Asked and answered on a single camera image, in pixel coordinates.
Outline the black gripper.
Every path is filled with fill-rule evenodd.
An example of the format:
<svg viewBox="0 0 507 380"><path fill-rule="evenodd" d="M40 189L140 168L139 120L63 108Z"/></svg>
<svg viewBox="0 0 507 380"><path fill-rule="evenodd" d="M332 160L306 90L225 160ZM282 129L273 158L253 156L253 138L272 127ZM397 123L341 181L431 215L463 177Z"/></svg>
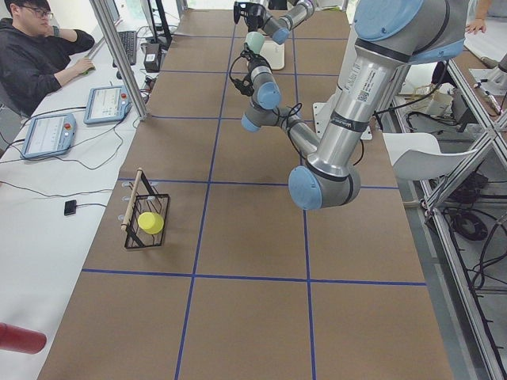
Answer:
<svg viewBox="0 0 507 380"><path fill-rule="evenodd" d="M247 59L249 68L267 67L267 60L261 55L254 55L247 42L243 44L242 57Z"/></svg>
<svg viewBox="0 0 507 380"><path fill-rule="evenodd" d="M245 21L249 32L263 29L265 24L265 7L259 3L247 3Z"/></svg>

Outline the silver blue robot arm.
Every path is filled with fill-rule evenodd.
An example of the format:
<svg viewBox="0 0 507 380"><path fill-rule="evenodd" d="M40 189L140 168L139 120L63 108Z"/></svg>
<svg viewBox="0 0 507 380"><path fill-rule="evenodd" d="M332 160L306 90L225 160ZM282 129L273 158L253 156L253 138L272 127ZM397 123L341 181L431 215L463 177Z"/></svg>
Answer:
<svg viewBox="0 0 507 380"><path fill-rule="evenodd" d="M253 93L242 126L258 131L280 127L304 159L288 178L293 202L303 210L347 204L360 191L360 175L350 158L387 85L400 66L456 57L467 22L466 1L360 1L353 18L356 58L317 136L290 107L280 107L280 91L266 61L249 64Z"/></svg>
<svg viewBox="0 0 507 380"><path fill-rule="evenodd" d="M243 16L249 32L261 30L275 43L281 45L290 32L308 20L315 12L313 1L289 1L292 8L284 15L275 17L269 11L268 1L236 2L234 4L234 22Z"/></svg>

